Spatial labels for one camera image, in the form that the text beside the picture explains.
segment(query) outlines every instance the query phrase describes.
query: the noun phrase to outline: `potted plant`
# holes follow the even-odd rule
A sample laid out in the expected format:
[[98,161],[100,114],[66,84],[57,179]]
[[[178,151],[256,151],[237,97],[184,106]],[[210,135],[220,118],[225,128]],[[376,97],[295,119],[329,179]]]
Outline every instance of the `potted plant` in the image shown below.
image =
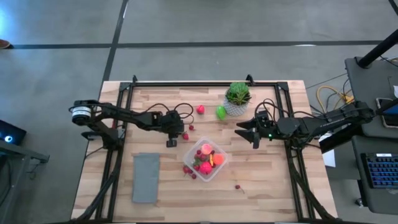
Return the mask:
[[250,99],[249,87],[244,82],[231,83],[225,93],[224,108],[231,116],[242,115],[248,108]]

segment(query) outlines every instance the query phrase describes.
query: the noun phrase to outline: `clear plastic container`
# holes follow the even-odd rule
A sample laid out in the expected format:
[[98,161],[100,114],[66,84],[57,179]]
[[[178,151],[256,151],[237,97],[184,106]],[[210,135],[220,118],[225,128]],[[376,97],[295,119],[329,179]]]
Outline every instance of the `clear plastic container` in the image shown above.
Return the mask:
[[[213,168],[208,175],[202,174],[200,171],[196,171],[193,168],[193,163],[195,162],[194,156],[197,153],[197,150],[200,150],[201,146],[204,144],[211,145],[213,150],[215,151],[215,154],[222,154],[224,156],[224,162],[221,165],[217,165],[215,168]],[[207,137],[202,137],[197,141],[197,143],[187,153],[185,153],[185,155],[183,157],[183,161],[184,161],[185,165],[187,165],[193,171],[194,174],[196,174],[203,181],[209,182],[218,173],[218,171],[220,171],[221,168],[223,168],[223,166],[227,163],[228,155],[227,155],[227,153],[224,152],[224,150],[222,150],[219,146],[217,146],[216,143],[214,143]]]

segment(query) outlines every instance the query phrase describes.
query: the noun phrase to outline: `gray floor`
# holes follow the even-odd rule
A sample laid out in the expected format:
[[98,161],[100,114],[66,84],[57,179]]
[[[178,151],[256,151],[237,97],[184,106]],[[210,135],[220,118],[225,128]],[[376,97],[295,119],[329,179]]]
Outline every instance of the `gray floor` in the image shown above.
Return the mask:
[[[3,0],[0,39],[16,45],[110,44],[121,5],[122,0]],[[397,22],[387,0],[130,0],[119,43],[382,40]],[[258,80],[299,79],[320,108],[317,88],[342,89],[344,59],[373,47],[117,49],[109,79],[236,80],[248,73]],[[26,146],[51,155],[34,180],[27,178],[14,223],[69,219],[87,142],[67,108],[74,100],[98,97],[108,55],[109,49],[0,50],[0,119],[27,130]],[[385,56],[398,56],[398,49]],[[329,94],[323,91],[322,100]],[[359,196],[355,181],[331,177],[331,187],[340,218],[396,223],[395,216],[353,204]]]

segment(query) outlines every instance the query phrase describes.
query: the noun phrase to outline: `green lime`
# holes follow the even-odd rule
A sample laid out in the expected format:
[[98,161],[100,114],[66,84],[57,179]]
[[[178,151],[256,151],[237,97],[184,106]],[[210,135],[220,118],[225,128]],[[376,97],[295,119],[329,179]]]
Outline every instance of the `green lime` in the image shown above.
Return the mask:
[[224,120],[225,119],[225,115],[226,115],[226,111],[225,111],[224,106],[218,106],[217,110],[216,110],[216,114],[217,114],[218,119]]

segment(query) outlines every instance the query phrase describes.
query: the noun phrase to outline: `desk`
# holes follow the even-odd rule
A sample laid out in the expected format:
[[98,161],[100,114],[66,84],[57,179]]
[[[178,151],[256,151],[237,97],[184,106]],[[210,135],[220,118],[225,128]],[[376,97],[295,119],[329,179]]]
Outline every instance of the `desk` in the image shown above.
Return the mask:
[[[105,82],[99,100],[116,104],[120,82]],[[190,139],[178,139],[178,146],[166,148],[167,135],[147,132],[129,124],[126,132],[123,162],[114,210],[114,222],[278,222],[296,221],[292,186],[287,167],[284,143],[262,140],[260,148],[252,149],[246,140],[234,133],[237,122],[254,116],[254,109],[265,98],[275,100],[275,91],[268,87],[249,87],[252,95],[248,111],[239,117],[219,121],[215,109],[224,98],[226,87],[134,87],[131,109],[143,111],[154,103],[173,108],[181,102],[204,105],[205,114],[194,113],[195,129]],[[303,81],[289,81],[294,110],[310,113]],[[162,107],[155,110],[165,111]],[[179,112],[189,112],[178,107]],[[210,182],[183,176],[182,157],[202,136],[228,153],[226,164]],[[102,146],[92,141],[87,153]],[[140,152],[160,153],[159,194],[155,205],[132,203],[133,156]],[[78,217],[98,193],[106,151],[92,154],[83,165],[72,218]],[[322,154],[318,148],[303,152],[310,188],[320,203],[336,217]],[[236,190],[239,184],[245,191]],[[302,208],[307,214],[301,194]]]
[[388,139],[366,138],[362,136],[354,136],[353,140],[354,153],[358,165],[359,174],[362,182],[362,198],[364,205],[368,206],[370,211],[375,213],[398,215],[398,190],[397,189],[372,189],[369,187],[368,177],[365,172],[364,164],[361,160],[362,153],[375,153],[375,149],[379,153],[398,154],[398,142]]
[[[357,65],[355,58],[346,59],[345,64],[355,100],[365,102],[376,110],[376,98],[395,98],[392,85],[398,85],[397,67],[388,62],[375,60],[369,68],[363,69]],[[398,129],[384,127],[381,117],[374,118],[361,127],[365,136],[398,137]]]

